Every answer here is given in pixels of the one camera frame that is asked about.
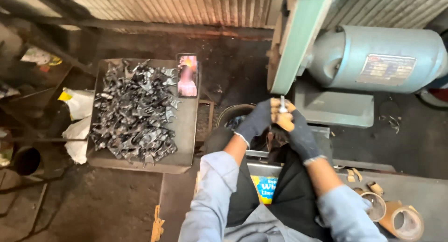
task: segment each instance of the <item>pile of metal parts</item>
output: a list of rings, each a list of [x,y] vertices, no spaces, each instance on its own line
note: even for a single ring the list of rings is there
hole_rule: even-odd
[[[177,151],[175,132],[165,127],[177,118],[178,103],[170,91],[174,69],[153,68],[148,60],[131,69],[126,60],[109,64],[104,90],[96,94],[98,115],[91,128],[95,149],[108,148],[117,159],[144,164]]]
[[[243,116],[237,116],[224,125],[224,127],[229,128],[231,130],[237,129],[237,127],[246,119],[246,115]]]

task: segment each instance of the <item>light blue shirt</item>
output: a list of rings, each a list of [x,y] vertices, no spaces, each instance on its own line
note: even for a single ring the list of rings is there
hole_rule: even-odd
[[[179,236],[180,242],[198,241],[319,241],[283,225],[264,206],[256,208],[240,226],[225,228],[230,195],[237,190],[239,167],[224,151],[201,159],[198,192],[191,201]],[[386,242],[367,216],[369,205],[346,185],[317,200],[323,225],[337,242]]]

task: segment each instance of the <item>corrugated metal wall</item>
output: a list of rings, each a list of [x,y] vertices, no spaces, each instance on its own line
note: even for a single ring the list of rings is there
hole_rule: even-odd
[[[30,7],[23,10],[23,15],[60,16],[39,0],[15,1]],[[250,28],[266,27],[266,19],[271,6],[271,0],[74,1],[87,8],[94,17],[105,20]],[[323,28],[335,25],[423,28],[447,7],[448,0],[335,0]]]
[[[93,16],[181,24],[262,28],[271,0],[74,0]]]
[[[448,0],[336,0],[322,28],[423,28],[447,7]]]

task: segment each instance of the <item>light blue sleeve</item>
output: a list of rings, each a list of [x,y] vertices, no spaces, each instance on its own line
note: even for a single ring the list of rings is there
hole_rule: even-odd
[[[387,242],[366,214],[369,204],[347,185],[321,196],[318,208],[336,242]]]
[[[230,195],[237,190],[239,167],[224,151],[201,158],[201,180],[179,235],[180,242],[222,241]]]

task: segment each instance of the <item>metal tray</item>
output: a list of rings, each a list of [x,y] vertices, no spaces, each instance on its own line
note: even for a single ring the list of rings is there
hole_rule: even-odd
[[[146,59],[127,59],[131,67],[138,63],[146,61]],[[108,64],[119,64],[121,59],[106,59],[98,62],[98,73],[95,83],[95,94],[103,92],[103,77],[108,69]],[[173,60],[150,60],[149,65],[152,67],[176,68],[176,61]],[[201,68],[198,68],[198,94],[201,83]],[[117,168],[126,170],[162,172],[171,174],[184,173],[191,167],[193,161],[194,140],[196,135],[196,119],[198,115],[199,96],[197,98],[177,98],[182,101],[179,103],[179,111],[173,110],[177,119],[171,118],[172,123],[166,125],[167,128],[176,131],[174,142],[176,142],[178,151],[171,154],[153,166],[147,163],[146,166],[141,161],[129,163],[125,159],[117,159],[109,151],[109,149],[101,149],[95,151],[94,143],[89,138],[87,141],[87,161],[91,166],[104,168]],[[91,125],[97,123],[98,109],[93,108]]]

